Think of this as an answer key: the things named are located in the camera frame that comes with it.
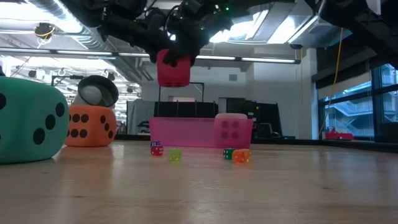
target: black dot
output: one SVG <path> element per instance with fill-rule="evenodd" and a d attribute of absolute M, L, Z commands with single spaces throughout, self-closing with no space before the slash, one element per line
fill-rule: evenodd
<path fill-rule="evenodd" d="M 233 138 L 233 139 L 238 139 L 238 137 L 239 137 L 239 134 L 238 134 L 238 133 L 232 133 L 232 138 Z"/>
<path fill-rule="evenodd" d="M 58 103 L 57 107 L 55 107 L 55 113 L 57 114 L 58 117 L 62 117 L 63 114 L 65 113 L 65 106 L 63 103 Z"/>
<path fill-rule="evenodd" d="M 82 130 L 80 131 L 80 137 L 81 137 L 81 138 L 85 138 L 86 136 L 87 136 L 87 130 L 82 129 Z"/>
<path fill-rule="evenodd" d="M 35 132 L 33 133 L 33 142 L 35 142 L 36 145 L 42 144 L 45 139 L 45 132 L 42 128 L 37 128 Z"/>
<path fill-rule="evenodd" d="M 105 123 L 105 121 L 106 121 L 106 118 L 105 118 L 104 115 L 102 115 L 102 116 L 101 116 L 101 123 Z"/>
<path fill-rule="evenodd" d="M 227 133 L 226 131 L 223 131 L 223 132 L 221 133 L 221 137 L 222 137 L 223 139 L 228 138 L 228 133 Z"/>
<path fill-rule="evenodd" d="M 77 137 L 79 135 L 79 131 L 77 129 L 73 129 L 70 132 L 70 136 L 72 136 L 73 138 Z"/>
<path fill-rule="evenodd" d="M 80 120 L 80 115 L 74 114 L 73 117 L 72 117 L 72 121 L 77 123 L 77 122 L 79 122 L 79 120 Z"/>
<path fill-rule="evenodd" d="M 0 93 L 0 110 L 3 109 L 7 104 L 6 96 Z"/>
<path fill-rule="evenodd" d="M 48 130 L 52 130 L 55 127 L 55 116 L 50 114 L 45 119 L 45 127 Z"/>
<path fill-rule="evenodd" d="M 233 128 L 238 128 L 238 127 L 239 127 L 239 122 L 234 121 L 234 122 L 232 123 L 232 127 L 233 127 Z"/>
<path fill-rule="evenodd" d="M 223 121 L 221 125 L 223 128 L 228 128 L 229 126 L 228 121 Z"/>
<path fill-rule="evenodd" d="M 87 121 L 88 121 L 88 115 L 87 115 L 87 114 L 83 114 L 83 115 L 81 116 L 81 122 L 85 123 L 85 122 L 87 122 Z"/>

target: red die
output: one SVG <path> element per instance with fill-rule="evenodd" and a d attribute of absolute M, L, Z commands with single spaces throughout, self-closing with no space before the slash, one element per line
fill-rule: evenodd
<path fill-rule="evenodd" d="M 164 87 L 183 87 L 189 85 L 191 72 L 190 56 L 184 56 L 177 60 L 177 64 L 173 67 L 163 63 L 168 49 L 163 49 L 157 54 L 157 81 L 160 86 Z"/>
<path fill-rule="evenodd" d="M 152 146 L 150 148 L 150 153 L 153 156 L 161 156 L 161 155 L 163 155 L 163 146 Z"/>

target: pink die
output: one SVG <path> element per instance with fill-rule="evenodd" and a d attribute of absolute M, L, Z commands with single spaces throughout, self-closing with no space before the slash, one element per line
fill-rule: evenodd
<path fill-rule="evenodd" d="M 244 149 L 250 147 L 253 120 L 246 115 L 219 114 L 215 118 L 216 146 L 220 148 Z"/>
<path fill-rule="evenodd" d="M 161 155 L 163 155 L 163 146 L 152 146 L 150 148 L 150 153 L 153 156 L 161 156 Z"/>

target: small die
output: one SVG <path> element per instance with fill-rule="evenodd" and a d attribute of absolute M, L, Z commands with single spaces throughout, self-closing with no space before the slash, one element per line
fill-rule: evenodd
<path fill-rule="evenodd" d="M 247 163 L 250 161 L 251 152 L 249 149 L 239 149 L 232 153 L 232 160 L 236 163 Z"/>
<path fill-rule="evenodd" d="M 231 149 L 231 148 L 226 148 L 224 149 L 224 159 L 227 160 L 232 160 L 232 153 L 235 151 L 235 149 Z"/>
<path fill-rule="evenodd" d="M 160 141 L 151 141 L 150 146 L 160 146 Z"/>
<path fill-rule="evenodd" d="M 163 155 L 163 146 L 152 146 L 150 148 L 150 153 L 153 156 L 161 156 L 161 155 Z"/>
<path fill-rule="evenodd" d="M 182 151 L 181 149 L 169 149 L 167 157 L 171 162 L 180 161 L 182 159 Z"/>

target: white ball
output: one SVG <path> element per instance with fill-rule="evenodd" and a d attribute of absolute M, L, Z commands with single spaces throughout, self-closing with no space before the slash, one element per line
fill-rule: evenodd
<path fill-rule="evenodd" d="M 91 105 L 97 105 L 102 99 L 101 90 L 95 86 L 86 86 L 81 89 L 82 97 Z"/>

